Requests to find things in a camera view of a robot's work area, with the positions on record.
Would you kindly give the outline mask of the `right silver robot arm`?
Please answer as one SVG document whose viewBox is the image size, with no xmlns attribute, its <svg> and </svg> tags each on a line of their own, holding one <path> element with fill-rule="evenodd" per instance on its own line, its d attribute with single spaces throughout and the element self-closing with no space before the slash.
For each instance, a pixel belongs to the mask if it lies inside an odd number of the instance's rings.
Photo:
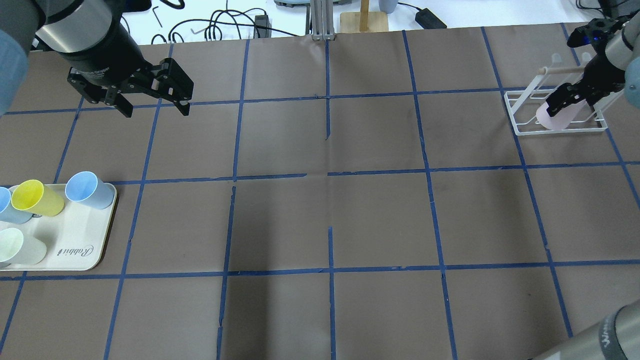
<svg viewBox="0 0 640 360">
<path fill-rule="evenodd" d="M 627 102 L 639 107 L 639 12 L 617 18 L 594 18 L 569 35 L 567 46 L 592 46 L 595 56 L 582 78 L 563 83 L 547 97 L 544 114 L 553 118 L 585 101 L 592 106 L 612 93 L 624 91 Z"/>
</svg>

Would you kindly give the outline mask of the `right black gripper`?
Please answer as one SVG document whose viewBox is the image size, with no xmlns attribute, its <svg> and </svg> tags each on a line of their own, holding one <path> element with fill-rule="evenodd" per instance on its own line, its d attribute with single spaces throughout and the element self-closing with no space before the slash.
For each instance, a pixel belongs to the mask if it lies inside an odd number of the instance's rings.
<svg viewBox="0 0 640 360">
<path fill-rule="evenodd" d="M 586 64 L 582 78 L 575 84 L 559 85 L 546 98 L 547 114 L 555 117 L 571 105 L 585 101 L 592 106 L 603 98 L 624 89 L 626 71 L 617 68 L 605 55 L 596 55 Z"/>
</svg>

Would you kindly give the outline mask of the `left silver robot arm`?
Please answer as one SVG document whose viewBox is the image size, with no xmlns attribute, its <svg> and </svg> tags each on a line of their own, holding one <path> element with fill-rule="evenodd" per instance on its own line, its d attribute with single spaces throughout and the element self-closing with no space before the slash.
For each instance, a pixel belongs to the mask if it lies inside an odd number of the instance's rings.
<svg viewBox="0 0 640 360">
<path fill-rule="evenodd" d="M 122 24 L 125 13 L 142 12 L 149 0 L 3 0 L 0 5 L 1 105 L 6 114 L 29 68 L 34 39 L 70 64 L 67 82 L 89 103 L 131 117 L 127 94 L 172 103 L 187 116 L 194 82 L 172 58 L 148 62 Z"/>
</svg>

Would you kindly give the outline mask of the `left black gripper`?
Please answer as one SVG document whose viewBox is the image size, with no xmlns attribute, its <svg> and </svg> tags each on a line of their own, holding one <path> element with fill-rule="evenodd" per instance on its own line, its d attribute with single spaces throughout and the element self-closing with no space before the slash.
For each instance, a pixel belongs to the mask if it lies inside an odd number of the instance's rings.
<svg viewBox="0 0 640 360">
<path fill-rule="evenodd" d="M 123 85 L 125 94 L 166 100 L 183 116 L 190 114 L 194 81 L 173 58 L 149 63 L 126 30 L 109 30 L 94 47 L 68 53 L 67 61 L 81 74 L 69 75 L 69 84 L 91 104 L 103 103 L 131 118 L 133 105 L 113 87 Z"/>
</svg>

